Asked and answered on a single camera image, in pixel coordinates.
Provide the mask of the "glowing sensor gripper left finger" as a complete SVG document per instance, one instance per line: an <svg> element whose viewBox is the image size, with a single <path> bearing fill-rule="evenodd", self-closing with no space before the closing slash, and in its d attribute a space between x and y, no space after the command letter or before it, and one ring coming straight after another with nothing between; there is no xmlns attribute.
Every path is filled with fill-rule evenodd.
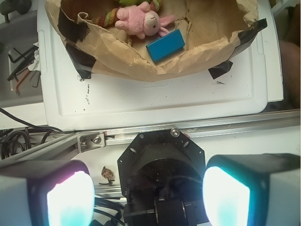
<svg viewBox="0 0 301 226"><path fill-rule="evenodd" d="M0 162L2 226L88 226L94 206L94 183L81 161Z"/></svg>

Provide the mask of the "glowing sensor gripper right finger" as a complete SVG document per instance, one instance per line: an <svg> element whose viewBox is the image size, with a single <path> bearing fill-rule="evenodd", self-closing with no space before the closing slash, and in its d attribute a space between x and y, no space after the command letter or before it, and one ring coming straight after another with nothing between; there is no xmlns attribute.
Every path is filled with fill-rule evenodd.
<svg viewBox="0 0 301 226"><path fill-rule="evenodd" d="M299 226L301 157L215 155L207 163L202 191L213 226Z"/></svg>

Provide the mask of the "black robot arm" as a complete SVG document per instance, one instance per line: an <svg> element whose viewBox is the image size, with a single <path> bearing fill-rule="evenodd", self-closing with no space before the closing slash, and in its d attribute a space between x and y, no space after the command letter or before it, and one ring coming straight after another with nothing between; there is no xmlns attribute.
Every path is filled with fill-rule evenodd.
<svg viewBox="0 0 301 226"><path fill-rule="evenodd" d="M123 155L130 226L298 226L300 157L219 154L208 162ZM81 161L12 161L0 168L3 226L88 226L95 188Z"/></svg>

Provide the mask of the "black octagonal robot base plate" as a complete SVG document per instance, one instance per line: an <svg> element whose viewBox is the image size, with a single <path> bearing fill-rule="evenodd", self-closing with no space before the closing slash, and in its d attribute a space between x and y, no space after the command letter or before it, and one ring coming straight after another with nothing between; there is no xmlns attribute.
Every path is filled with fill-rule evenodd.
<svg viewBox="0 0 301 226"><path fill-rule="evenodd" d="M139 133L117 160L122 195L165 186L173 176L203 179L205 152L178 129Z"/></svg>

